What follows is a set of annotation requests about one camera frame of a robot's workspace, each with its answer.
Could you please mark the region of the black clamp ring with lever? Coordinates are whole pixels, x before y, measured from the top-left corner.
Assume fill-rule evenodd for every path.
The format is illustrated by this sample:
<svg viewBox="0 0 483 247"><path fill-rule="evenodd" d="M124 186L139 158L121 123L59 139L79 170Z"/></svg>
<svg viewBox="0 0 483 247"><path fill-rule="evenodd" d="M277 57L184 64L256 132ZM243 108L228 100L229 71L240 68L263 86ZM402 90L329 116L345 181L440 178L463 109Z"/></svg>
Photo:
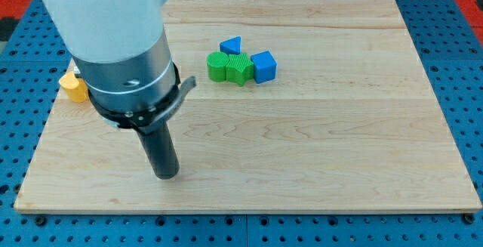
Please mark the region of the black clamp ring with lever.
<svg viewBox="0 0 483 247"><path fill-rule="evenodd" d="M88 96L95 110L114 128L134 129L142 134L150 134L165 124L180 108L186 95L197 85L196 77L190 76L183 83L180 82L179 70L173 63L175 85L154 106L133 112L115 112L103 107L89 91Z"/></svg>

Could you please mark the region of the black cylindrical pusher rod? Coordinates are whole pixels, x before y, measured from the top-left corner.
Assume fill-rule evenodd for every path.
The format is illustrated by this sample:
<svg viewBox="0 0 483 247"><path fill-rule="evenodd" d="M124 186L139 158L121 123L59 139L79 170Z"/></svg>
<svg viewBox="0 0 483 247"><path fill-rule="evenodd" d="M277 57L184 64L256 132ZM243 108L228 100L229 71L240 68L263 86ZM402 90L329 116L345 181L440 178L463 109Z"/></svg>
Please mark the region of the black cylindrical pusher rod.
<svg viewBox="0 0 483 247"><path fill-rule="evenodd" d="M163 122L147 134L137 131L137 135L155 176L162 180L173 178L178 173L180 165L167 123Z"/></svg>

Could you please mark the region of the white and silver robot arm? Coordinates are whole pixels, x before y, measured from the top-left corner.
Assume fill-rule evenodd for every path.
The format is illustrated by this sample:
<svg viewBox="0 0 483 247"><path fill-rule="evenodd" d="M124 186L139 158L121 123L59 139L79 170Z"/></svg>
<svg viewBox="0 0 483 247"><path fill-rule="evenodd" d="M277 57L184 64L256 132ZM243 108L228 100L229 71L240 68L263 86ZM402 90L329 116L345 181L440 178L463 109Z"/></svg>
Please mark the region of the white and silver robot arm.
<svg viewBox="0 0 483 247"><path fill-rule="evenodd" d="M181 80L162 19L168 0L42 0L88 87L95 110L133 129L155 175L179 162L167 126L195 77Z"/></svg>

